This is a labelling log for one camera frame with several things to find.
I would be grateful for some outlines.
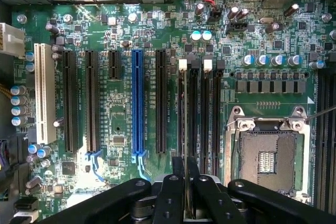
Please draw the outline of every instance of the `white connector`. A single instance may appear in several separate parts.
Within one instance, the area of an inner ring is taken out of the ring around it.
[[[36,133],[38,144],[56,140],[55,62],[51,46],[34,44]]]
[[[212,60],[204,60],[203,71],[210,72],[212,70]]]
[[[19,211],[16,214],[14,214],[14,217],[31,217],[30,223],[35,222],[38,219],[38,210],[35,211]]]
[[[25,59],[25,32],[0,23],[0,53]]]
[[[187,59],[179,59],[178,70],[180,72],[187,71]]]

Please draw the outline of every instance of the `blue pcie slot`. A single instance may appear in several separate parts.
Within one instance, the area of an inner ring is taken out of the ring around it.
[[[144,153],[143,51],[132,50],[132,154]]]

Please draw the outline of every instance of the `green circuit board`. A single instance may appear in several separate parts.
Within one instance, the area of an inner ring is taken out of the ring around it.
[[[144,176],[150,181],[160,174],[172,172],[171,157],[178,156],[178,75],[179,59],[193,54],[196,59],[208,57],[213,62],[225,60],[225,70],[220,85],[220,152],[218,177],[224,182],[225,173],[225,149],[224,137],[226,123],[235,105],[241,106],[249,116],[289,116],[294,107],[301,105],[307,114],[316,111],[317,76],[314,70],[309,68],[309,52],[311,45],[315,45],[318,59],[323,60],[325,44],[332,42],[327,34],[332,30],[332,23],[325,24],[321,15],[332,7],[321,0],[296,0],[300,10],[291,17],[284,18],[283,9],[262,9],[260,3],[224,0],[217,2],[223,4],[224,14],[217,23],[207,23],[199,20],[194,15],[197,0],[182,0],[173,4],[155,5],[59,5],[59,6],[16,6],[12,13],[13,26],[26,32],[26,49],[33,51],[34,43],[50,44],[50,33],[45,30],[46,23],[50,19],[56,19],[57,27],[61,29],[61,35],[67,41],[66,48],[73,50],[77,55],[77,83],[78,83],[78,119],[79,119],[79,145],[78,153],[68,154],[65,152],[65,143],[62,129],[57,130],[57,140],[50,144],[52,154],[49,157],[51,166],[41,168],[39,162],[31,166],[32,177],[39,175],[43,178],[42,189],[36,194],[40,200],[40,218],[46,218],[61,210],[66,209],[82,200],[107,190],[111,185],[120,184],[131,178]],[[314,4],[312,12],[307,11],[307,5]],[[226,32],[227,9],[237,5],[240,8],[248,8],[250,14],[244,20],[249,24],[247,31],[243,33]],[[135,23],[128,22],[130,13],[137,14]],[[27,23],[20,25],[16,21],[19,14],[27,16]],[[63,16],[70,14],[73,17],[72,24],[66,24]],[[106,25],[101,22],[101,15],[107,14],[116,18],[116,25]],[[273,17],[281,23],[282,29],[274,34],[264,33],[266,25],[260,24],[259,19]],[[190,35],[193,31],[201,33],[208,30],[212,33],[209,43],[198,42],[192,44]],[[132,46],[128,49],[121,47],[121,41],[129,40]],[[185,45],[192,45],[192,51],[186,52]],[[155,50],[166,49],[169,64],[167,68],[167,152],[157,154],[156,145],[156,117],[155,117]],[[111,81],[108,79],[108,58],[106,53],[109,49],[117,49],[122,57],[122,80]],[[144,57],[144,170],[142,174],[136,164],[131,162],[131,136],[132,136],[132,98],[131,98],[131,50],[143,49]],[[85,50],[99,52],[99,100],[100,100],[100,143],[102,154],[98,158],[99,169],[97,174],[103,181],[97,179],[96,174],[85,171],[88,165],[85,154]],[[249,67],[242,65],[245,55],[267,55],[268,58],[283,55],[285,59],[293,55],[300,55],[300,65],[291,67],[284,63],[280,67],[270,64],[264,67]],[[25,60],[15,59],[15,83],[26,84]],[[55,63],[56,77],[56,105],[57,118],[63,115],[62,102],[62,61]],[[265,73],[265,79],[270,80],[271,73],[275,73],[276,80],[282,80],[282,73],[288,74],[288,80],[300,80],[305,82],[304,93],[249,93],[237,92],[236,81],[258,81],[259,73]],[[29,116],[35,117],[34,89],[28,89]],[[197,109],[197,136],[200,135],[201,110]],[[209,125],[212,125],[212,117],[209,117]],[[308,195],[312,197],[313,191],[313,168],[314,168],[314,133],[315,122],[311,121],[311,138],[309,153],[312,154],[308,163],[303,163],[303,139],[296,142],[295,172],[296,180],[294,189],[302,187],[302,170],[309,168]],[[19,132],[25,132],[34,124],[19,127]],[[125,144],[114,146],[112,139],[115,136],[125,138]],[[117,165],[111,165],[109,160],[118,161]],[[65,174],[63,162],[75,164],[74,173]],[[55,186],[63,185],[64,192],[55,194]]]

